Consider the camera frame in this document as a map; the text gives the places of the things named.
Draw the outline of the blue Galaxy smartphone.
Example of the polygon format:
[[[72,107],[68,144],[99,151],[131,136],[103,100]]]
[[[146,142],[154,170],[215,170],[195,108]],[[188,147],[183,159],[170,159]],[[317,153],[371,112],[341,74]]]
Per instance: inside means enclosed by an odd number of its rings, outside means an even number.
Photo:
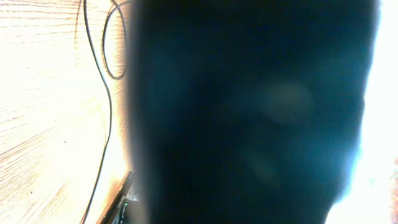
[[[324,223],[358,156],[375,0],[136,1],[148,223]]]

